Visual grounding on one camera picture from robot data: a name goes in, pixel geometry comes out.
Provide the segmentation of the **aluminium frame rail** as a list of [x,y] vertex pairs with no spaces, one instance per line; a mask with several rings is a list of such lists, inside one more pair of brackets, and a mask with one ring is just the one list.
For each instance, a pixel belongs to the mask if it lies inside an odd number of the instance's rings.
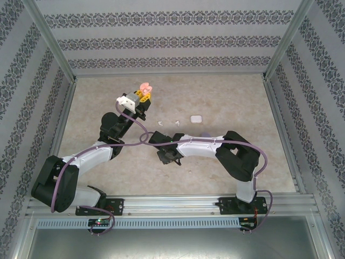
[[76,76],[76,79],[81,78],[116,78],[116,77],[160,77],[160,76],[249,76],[259,75],[261,78],[266,77],[266,73],[254,72],[171,72],[171,73],[119,73],[119,74],[82,74]]
[[69,88],[68,88],[68,91],[66,92],[66,96],[64,99],[64,103],[62,106],[62,110],[60,113],[58,124],[56,126],[55,134],[53,136],[52,145],[49,149],[49,156],[59,154],[60,146],[61,146],[63,135],[65,132],[65,127],[66,127],[67,120],[68,120],[68,115],[69,115],[69,112],[71,109],[73,96],[75,93],[75,88],[77,85],[77,81],[78,81],[77,79],[72,81]]
[[303,180],[301,178],[301,174],[298,168],[298,164],[296,162],[292,146],[289,141],[289,137],[287,134],[287,131],[285,129],[285,124],[283,121],[283,118],[280,113],[280,109],[277,103],[277,100],[275,98],[272,86],[269,81],[266,79],[263,80],[264,88],[266,91],[266,95],[268,98],[268,102],[270,104],[272,114],[274,117],[274,121],[278,130],[279,138],[282,144],[282,148],[284,150],[284,154],[287,160],[287,164],[290,170],[290,173],[292,175],[292,179],[295,185],[295,189],[300,194],[306,194],[307,191],[305,190]]

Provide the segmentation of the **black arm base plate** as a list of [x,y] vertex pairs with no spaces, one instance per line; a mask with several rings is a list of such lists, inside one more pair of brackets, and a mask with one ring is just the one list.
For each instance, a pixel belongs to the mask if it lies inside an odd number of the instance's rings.
[[[95,208],[100,208],[111,212],[114,216],[122,216],[124,207],[123,203],[124,199],[105,199],[98,202],[95,205]],[[82,208],[81,206],[76,208],[75,214],[76,216],[109,216],[109,214],[106,212],[96,209]]]
[[215,205],[219,207],[221,215],[249,215],[255,212],[266,214],[268,211],[264,197],[254,197],[250,203],[236,197],[220,197]]

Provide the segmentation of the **wide aluminium mounting rail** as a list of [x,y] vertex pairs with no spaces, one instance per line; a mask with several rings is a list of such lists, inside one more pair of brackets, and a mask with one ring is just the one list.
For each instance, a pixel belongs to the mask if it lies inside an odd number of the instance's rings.
[[[123,217],[171,217],[171,216],[209,216],[219,215],[222,206],[230,195],[144,195],[122,196],[120,212]],[[271,205],[271,216],[304,216],[318,214],[319,206],[314,195],[300,193],[274,193],[273,198],[267,193],[259,193],[265,202],[260,208]]]

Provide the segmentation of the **grey sheet metal panel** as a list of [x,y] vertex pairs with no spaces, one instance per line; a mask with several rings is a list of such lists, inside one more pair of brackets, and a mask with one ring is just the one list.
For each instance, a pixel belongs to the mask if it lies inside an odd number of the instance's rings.
[[85,230],[40,229],[29,259],[319,259],[308,236],[234,229],[113,230],[95,237]]

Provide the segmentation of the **pink round earbud case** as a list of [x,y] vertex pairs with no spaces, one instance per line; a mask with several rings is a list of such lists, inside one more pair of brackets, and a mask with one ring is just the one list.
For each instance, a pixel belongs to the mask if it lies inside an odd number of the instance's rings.
[[148,82],[142,83],[140,85],[140,91],[144,96],[149,94],[152,91],[152,89],[153,89],[153,87],[150,86]]

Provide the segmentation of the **aluminium frame post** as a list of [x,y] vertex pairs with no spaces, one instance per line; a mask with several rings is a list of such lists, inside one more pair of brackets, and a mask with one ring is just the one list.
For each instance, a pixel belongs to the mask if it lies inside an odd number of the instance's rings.
[[41,13],[35,0],[21,0],[28,11],[29,15],[36,24],[38,30],[44,38],[45,43],[48,45],[52,51],[55,59],[57,60],[59,66],[64,72],[64,75],[68,78],[70,83],[74,83],[76,76],[68,63],[63,51],[56,40],[52,30],[50,29],[44,15]]
[[307,15],[308,11],[310,10],[314,0],[301,0],[299,7],[297,8],[292,20],[285,31],[280,43],[278,44],[277,49],[275,50],[265,72],[263,73],[263,80],[268,81],[275,69],[279,65],[285,51],[287,50],[290,42],[292,41],[294,35],[298,31],[299,26],[301,25],[302,21],[304,20],[305,16]]

